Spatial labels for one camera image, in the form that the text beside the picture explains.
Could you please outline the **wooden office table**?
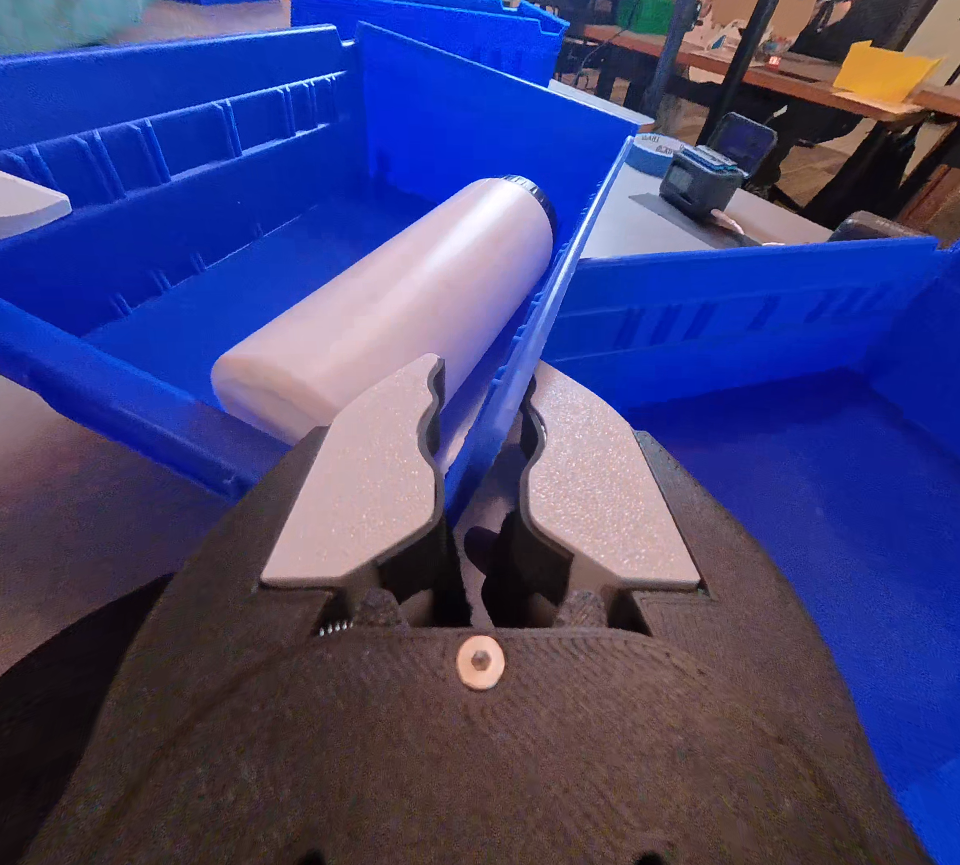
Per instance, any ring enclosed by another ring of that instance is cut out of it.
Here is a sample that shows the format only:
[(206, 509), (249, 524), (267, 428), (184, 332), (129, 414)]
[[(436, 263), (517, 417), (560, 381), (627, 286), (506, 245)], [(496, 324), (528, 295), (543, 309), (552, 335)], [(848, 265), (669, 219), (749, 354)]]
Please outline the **wooden office table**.
[(834, 86), (839, 67), (803, 58), (800, 64), (772, 68), (750, 66), (744, 84), (785, 95), (793, 100), (834, 108), (870, 119), (876, 131), (894, 132), (938, 116), (952, 127), (903, 180), (894, 202), (895, 216), (926, 221), (958, 196), (958, 82), (918, 84), (904, 102), (865, 98)]

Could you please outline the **black bottle lid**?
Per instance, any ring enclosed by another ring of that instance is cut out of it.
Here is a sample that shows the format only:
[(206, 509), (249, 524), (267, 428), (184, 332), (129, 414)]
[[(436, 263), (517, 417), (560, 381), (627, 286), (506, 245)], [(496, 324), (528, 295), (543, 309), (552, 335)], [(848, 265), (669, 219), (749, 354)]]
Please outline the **black bottle lid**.
[(559, 220), (556, 208), (546, 191), (524, 175), (500, 175), (499, 180), (516, 185), (526, 191), (544, 212), (551, 231), (551, 241), (556, 247), (558, 241)]

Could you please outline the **black light stand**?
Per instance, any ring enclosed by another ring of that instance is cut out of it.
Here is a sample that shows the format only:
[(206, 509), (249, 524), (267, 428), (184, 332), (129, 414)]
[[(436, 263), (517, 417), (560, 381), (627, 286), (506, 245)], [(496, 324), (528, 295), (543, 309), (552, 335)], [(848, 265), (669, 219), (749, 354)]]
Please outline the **black light stand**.
[(674, 74), (677, 57), (684, 35), (689, 30), (697, 1), (676, 0), (675, 2), (669, 29), (656, 62), (654, 75), (647, 86), (642, 103), (644, 114), (649, 115), (652, 119), (657, 119), (660, 105), (666, 93), (666, 86)]

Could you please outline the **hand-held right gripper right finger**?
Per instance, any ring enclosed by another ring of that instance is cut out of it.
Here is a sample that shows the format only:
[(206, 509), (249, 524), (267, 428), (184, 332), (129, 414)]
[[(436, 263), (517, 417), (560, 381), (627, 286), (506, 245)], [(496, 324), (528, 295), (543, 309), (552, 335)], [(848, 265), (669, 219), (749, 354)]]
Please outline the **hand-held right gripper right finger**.
[(590, 592), (694, 593), (701, 573), (628, 421), (538, 363), (522, 407), (517, 572), (555, 606)]

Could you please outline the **small blue grey device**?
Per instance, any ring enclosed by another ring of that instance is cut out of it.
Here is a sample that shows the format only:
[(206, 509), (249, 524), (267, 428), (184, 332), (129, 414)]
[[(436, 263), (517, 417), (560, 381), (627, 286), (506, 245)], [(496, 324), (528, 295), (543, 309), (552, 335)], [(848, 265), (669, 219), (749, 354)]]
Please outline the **small blue grey device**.
[(748, 175), (731, 159), (706, 146), (683, 145), (673, 155), (659, 197), (686, 217), (706, 221), (724, 213)]

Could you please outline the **black slanted pole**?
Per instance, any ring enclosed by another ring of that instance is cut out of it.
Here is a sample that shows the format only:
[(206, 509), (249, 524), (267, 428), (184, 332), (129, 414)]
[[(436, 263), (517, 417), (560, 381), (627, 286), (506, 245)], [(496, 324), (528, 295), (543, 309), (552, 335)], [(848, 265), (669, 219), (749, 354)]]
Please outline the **black slanted pole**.
[(720, 120), (732, 110), (738, 91), (749, 70), (755, 52), (761, 44), (763, 34), (774, 16), (780, 0), (757, 0), (741, 40), (726, 68), (721, 88), (703, 123), (698, 145), (706, 145), (714, 134)]

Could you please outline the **stacked small blue bins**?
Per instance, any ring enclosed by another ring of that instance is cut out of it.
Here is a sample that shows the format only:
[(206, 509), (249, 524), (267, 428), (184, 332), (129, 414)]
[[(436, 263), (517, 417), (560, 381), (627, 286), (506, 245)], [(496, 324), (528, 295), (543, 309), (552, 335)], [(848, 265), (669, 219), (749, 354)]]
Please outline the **stacked small blue bins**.
[(367, 23), (532, 84), (553, 80), (570, 23), (521, 0), (291, 0), (291, 26)]

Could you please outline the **blue plastic bin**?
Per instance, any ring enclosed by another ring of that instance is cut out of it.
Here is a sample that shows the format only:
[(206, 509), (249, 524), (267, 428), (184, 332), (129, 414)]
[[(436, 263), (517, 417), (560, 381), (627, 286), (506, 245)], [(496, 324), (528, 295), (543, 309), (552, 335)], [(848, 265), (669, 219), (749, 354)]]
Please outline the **blue plastic bin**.
[(2, 376), (236, 501), (286, 447), (221, 411), (215, 360), (482, 178), (538, 186), (545, 277), (443, 436), (460, 515), (511, 429), (636, 124), (369, 23), (2, 58), (2, 171), (71, 214), (2, 239)]
[(938, 863), (958, 863), (958, 282), (958, 245), (924, 237), (588, 260), (543, 352), (765, 547)]

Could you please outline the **white plastic bottle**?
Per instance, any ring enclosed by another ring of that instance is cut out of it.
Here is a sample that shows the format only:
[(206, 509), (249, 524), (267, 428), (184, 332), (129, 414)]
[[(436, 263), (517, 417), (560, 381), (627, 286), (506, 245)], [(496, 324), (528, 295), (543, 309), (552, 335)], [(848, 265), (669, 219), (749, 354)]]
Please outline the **white plastic bottle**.
[(456, 392), (554, 256), (546, 214), (499, 176), (463, 187), (224, 353), (213, 392), (294, 444), (426, 354)]

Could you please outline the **blue tape roll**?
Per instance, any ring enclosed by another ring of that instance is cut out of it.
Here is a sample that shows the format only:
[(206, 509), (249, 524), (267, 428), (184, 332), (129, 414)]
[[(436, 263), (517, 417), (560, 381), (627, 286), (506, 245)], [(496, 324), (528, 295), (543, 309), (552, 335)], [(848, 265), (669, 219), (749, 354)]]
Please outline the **blue tape roll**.
[(687, 144), (669, 135), (640, 131), (630, 141), (625, 164), (633, 170), (661, 179), (678, 152)]

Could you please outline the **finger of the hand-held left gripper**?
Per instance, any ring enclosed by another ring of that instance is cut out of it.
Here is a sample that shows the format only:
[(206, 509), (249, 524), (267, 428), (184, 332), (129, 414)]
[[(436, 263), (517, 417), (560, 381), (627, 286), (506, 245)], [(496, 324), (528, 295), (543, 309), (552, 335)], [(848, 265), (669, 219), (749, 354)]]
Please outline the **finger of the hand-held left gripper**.
[(45, 227), (72, 211), (66, 194), (1, 172), (1, 240)]

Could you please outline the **grey charging case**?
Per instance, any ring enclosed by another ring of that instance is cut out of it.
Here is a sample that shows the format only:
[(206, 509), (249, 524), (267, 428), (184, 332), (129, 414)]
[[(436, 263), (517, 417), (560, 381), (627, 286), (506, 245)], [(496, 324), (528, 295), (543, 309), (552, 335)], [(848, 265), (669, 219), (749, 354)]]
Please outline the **grey charging case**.
[(856, 211), (836, 226), (827, 242), (930, 238), (930, 235), (868, 211)]

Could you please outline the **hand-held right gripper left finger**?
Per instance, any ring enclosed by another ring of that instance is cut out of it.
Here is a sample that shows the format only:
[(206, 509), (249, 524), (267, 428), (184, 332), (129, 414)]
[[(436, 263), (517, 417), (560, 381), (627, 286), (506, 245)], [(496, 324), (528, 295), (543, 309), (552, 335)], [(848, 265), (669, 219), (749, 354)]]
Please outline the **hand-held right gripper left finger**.
[(261, 572), (270, 588), (365, 590), (378, 566), (442, 515), (427, 443), (444, 360), (426, 353), (361, 392), (333, 419)]

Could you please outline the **green plastic bin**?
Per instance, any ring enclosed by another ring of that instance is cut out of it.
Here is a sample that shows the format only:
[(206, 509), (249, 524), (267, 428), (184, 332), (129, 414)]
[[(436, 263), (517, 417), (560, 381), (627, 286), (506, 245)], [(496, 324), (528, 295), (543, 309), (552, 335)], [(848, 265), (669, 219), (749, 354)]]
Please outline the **green plastic bin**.
[(666, 36), (676, 0), (618, 0), (615, 25), (620, 31)]

